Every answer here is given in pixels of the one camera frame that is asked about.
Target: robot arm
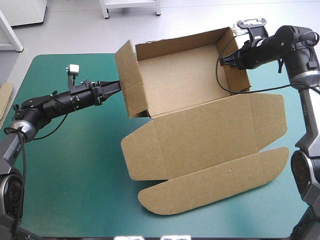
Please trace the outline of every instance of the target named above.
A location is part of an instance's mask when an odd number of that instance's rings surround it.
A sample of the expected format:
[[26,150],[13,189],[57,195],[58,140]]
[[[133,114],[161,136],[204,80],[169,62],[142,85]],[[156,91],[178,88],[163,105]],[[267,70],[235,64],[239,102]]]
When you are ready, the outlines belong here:
[[24,181],[22,174],[15,168],[15,162],[25,143],[35,139],[40,129],[59,116],[99,106],[110,96],[119,92],[119,81],[89,80],[75,86],[79,73],[78,65],[67,67],[69,91],[31,98],[19,106],[14,106],[13,122],[6,129],[7,137],[0,142],[0,238],[11,240],[13,235],[18,239],[40,240],[24,229],[14,228],[22,217],[24,198]]
[[258,24],[239,21],[247,29],[250,40],[220,64],[233,68],[255,69],[262,64],[278,61],[279,73],[285,65],[290,84],[300,94],[306,134],[296,143],[300,150],[291,158],[291,168],[298,191],[308,210],[294,228],[292,238],[320,239],[320,67],[314,50],[319,34],[310,28],[285,25],[268,37],[266,21]]

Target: black cable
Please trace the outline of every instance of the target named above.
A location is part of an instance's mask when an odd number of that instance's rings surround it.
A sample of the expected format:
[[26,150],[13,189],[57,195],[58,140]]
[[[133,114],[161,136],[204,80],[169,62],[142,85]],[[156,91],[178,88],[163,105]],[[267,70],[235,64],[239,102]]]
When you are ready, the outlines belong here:
[[17,133],[19,138],[19,143],[21,145],[21,151],[22,151],[22,161],[23,161],[23,173],[22,173],[22,185],[21,185],[21,198],[20,198],[20,204],[18,212],[14,218],[14,222],[11,229],[12,234],[12,240],[17,239],[17,227],[19,219],[21,218],[22,211],[23,211],[23,204],[24,204],[24,197],[25,197],[25,184],[26,184],[26,173],[27,173],[27,158],[26,158],[26,149],[25,149],[25,141],[24,141],[24,132],[22,131],[22,127],[19,127],[18,129],[6,127],[4,129],[4,132],[8,135],[11,133]]
[[[314,35],[315,35],[315,41],[314,41],[314,43],[308,44],[308,41],[302,41],[302,40],[301,40],[301,38],[304,37],[304,36],[307,35],[307,34],[314,34]],[[312,47],[314,47],[315,45],[317,45],[317,44],[319,43],[319,40],[320,40],[319,34],[318,34],[317,32],[315,32],[315,31],[308,31],[308,32],[304,33],[299,39],[300,39],[300,42],[302,43],[302,45],[308,48],[308,50],[309,50],[309,55],[310,55],[309,61],[311,62],[312,59],[314,58],[314,54],[313,54],[313,51],[312,51]]]
[[47,135],[44,135],[44,136],[41,136],[41,137],[38,137],[38,138],[34,138],[33,140],[41,140],[41,139],[44,139],[44,138],[46,138],[46,137],[49,137],[51,134],[53,134],[55,131],[57,131],[57,130],[60,128],[60,126],[61,126],[61,125],[64,123],[64,121],[66,120],[67,116],[68,116],[68,113],[67,113],[66,115],[64,115],[64,118],[62,119],[62,121],[59,123],[59,125],[58,125],[52,132],[50,132],[50,133],[47,134]]
[[229,92],[229,93],[231,93],[231,94],[253,94],[253,93],[261,93],[261,92],[266,92],[266,91],[271,91],[271,90],[284,89],[284,88],[293,87],[293,86],[305,86],[306,88],[312,89],[312,90],[314,90],[314,91],[316,91],[317,93],[320,94],[320,91],[319,91],[317,88],[315,88],[315,87],[310,87],[310,85],[308,85],[308,84],[306,84],[306,83],[291,83],[291,84],[287,84],[287,85],[283,85],[283,86],[265,88],[265,89],[254,90],[254,91],[232,91],[232,90],[227,89],[227,88],[225,88],[224,86],[222,86],[222,84],[221,84],[220,81],[219,81],[219,77],[218,77],[218,65],[219,65],[219,60],[220,60],[220,58],[222,57],[222,54],[225,52],[225,50],[228,48],[228,46],[229,46],[230,43],[232,42],[232,40],[234,40],[236,37],[241,36],[241,35],[236,35],[236,36],[234,36],[233,38],[231,38],[231,39],[229,40],[229,42],[226,44],[226,46],[224,47],[224,49],[221,51],[221,53],[219,54],[219,56],[218,56],[218,58],[217,58],[217,60],[216,60],[216,65],[215,65],[215,78],[216,78],[217,83],[219,84],[219,86],[220,86],[223,90],[225,90],[225,91],[227,91],[227,92]]

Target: white floor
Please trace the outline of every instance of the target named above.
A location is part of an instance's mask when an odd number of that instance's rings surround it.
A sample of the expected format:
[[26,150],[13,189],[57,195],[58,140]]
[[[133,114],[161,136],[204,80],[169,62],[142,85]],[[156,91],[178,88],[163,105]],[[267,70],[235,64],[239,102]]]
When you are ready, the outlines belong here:
[[[175,38],[256,17],[267,19],[269,35],[282,25],[319,33],[319,13],[320,0],[162,0],[161,16],[151,8],[127,8],[110,10],[104,19],[99,0],[48,0],[43,25],[14,30],[24,51],[0,52],[0,84],[7,76],[15,97],[37,55],[115,53],[128,39],[137,44]],[[320,56],[320,46],[316,52]]]

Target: open cardboard box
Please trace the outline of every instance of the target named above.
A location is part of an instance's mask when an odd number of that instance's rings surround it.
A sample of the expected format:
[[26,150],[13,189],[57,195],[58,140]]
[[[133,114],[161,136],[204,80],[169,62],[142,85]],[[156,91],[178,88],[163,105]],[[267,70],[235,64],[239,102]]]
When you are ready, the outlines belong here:
[[[128,41],[115,54],[128,116],[151,117],[122,142],[133,180],[168,180],[139,192],[151,212],[194,209],[275,179],[288,161],[285,147],[259,152],[287,131],[276,94],[231,96],[216,80],[219,53],[233,37],[222,28],[146,42]],[[225,51],[238,49],[233,40]],[[245,70],[218,67],[233,91],[250,88]]]

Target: green table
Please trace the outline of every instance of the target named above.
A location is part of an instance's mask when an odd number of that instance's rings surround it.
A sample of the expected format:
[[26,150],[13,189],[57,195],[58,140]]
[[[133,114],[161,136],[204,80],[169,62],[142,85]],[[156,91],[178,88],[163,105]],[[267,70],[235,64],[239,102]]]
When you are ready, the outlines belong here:
[[[80,65],[81,80],[118,79],[113,54],[37,56],[14,104],[68,90],[65,67]],[[277,63],[249,71],[252,89],[288,84]],[[292,154],[304,134],[299,95],[293,88],[274,91],[285,97],[288,132],[269,148],[286,146]],[[3,126],[11,122],[11,110]],[[54,119],[38,136],[51,132]],[[273,182],[182,214],[148,212],[137,198],[156,181],[130,179],[121,140],[149,121],[128,119],[122,93],[102,106],[70,114],[52,136],[26,145],[27,178],[22,227],[40,236],[119,236],[184,234],[193,237],[286,237],[306,204],[300,200],[288,164]],[[3,131],[0,140],[5,137]],[[17,165],[21,167],[21,158]]]

